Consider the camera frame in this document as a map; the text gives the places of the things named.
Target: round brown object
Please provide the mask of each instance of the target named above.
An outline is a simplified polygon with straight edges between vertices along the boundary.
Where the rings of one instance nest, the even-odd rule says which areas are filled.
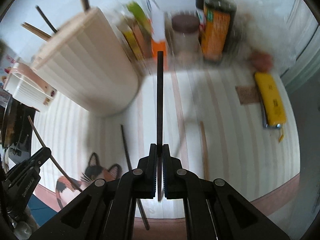
[[[194,33],[199,29],[199,25],[199,18],[193,15],[179,14],[172,17],[172,28],[176,32]]]

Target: jar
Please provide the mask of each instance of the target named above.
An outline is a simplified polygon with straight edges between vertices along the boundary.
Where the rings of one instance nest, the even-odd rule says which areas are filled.
[[[197,52],[199,49],[199,19],[193,15],[180,14],[172,17],[174,53]]]

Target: white storage bin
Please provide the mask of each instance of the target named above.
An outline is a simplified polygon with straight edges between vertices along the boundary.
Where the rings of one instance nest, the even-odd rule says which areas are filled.
[[[12,94],[14,99],[40,112],[48,110],[57,93],[29,66],[18,62],[10,70],[3,89]]]
[[[65,23],[40,49],[31,68],[98,116],[122,111],[138,90],[135,69],[99,8]]]

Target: yellow package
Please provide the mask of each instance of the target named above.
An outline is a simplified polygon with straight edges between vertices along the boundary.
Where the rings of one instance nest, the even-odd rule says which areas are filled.
[[[284,106],[273,77],[268,73],[254,74],[265,107],[269,126],[276,127],[286,122]]]

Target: wooden chopstick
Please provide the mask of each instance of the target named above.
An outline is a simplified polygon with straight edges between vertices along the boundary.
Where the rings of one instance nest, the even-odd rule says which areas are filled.
[[[38,133],[38,131],[37,131],[37,129],[36,129],[33,121],[31,120],[30,115],[28,115],[28,119],[29,119],[29,122],[30,122],[30,124],[31,124],[31,127],[32,127],[33,131],[35,132],[35,135],[36,135],[36,137],[38,138],[41,146],[42,146],[43,148],[45,148],[46,146],[45,146],[42,138],[40,137],[40,135],[39,135],[39,133]],[[55,158],[54,158],[52,155],[50,155],[50,159],[52,160],[52,162],[54,163],[54,165],[56,165],[56,167],[58,168],[58,170],[66,177],[66,179],[69,180],[69,182],[71,183],[71,185],[72,185],[75,189],[77,189],[77,190],[79,190],[80,192],[82,192],[82,189],[80,189],[79,186],[68,176],[68,174],[61,168],[61,166],[59,165],[59,163],[57,163],[57,161],[55,160]]]
[[[21,24],[21,26],[45,41],[48,41],[51,38],[51,36],[49,34],[39,30],[38,28],[32,26],[29,23],[23,23],[23,24]]]
[[[202,160],[204,169],[204,179],[209,180],[209,160],[208,160],[208,147],[207,139],[205,137],[204,124],[200,121],[201,139],[202,139]]]

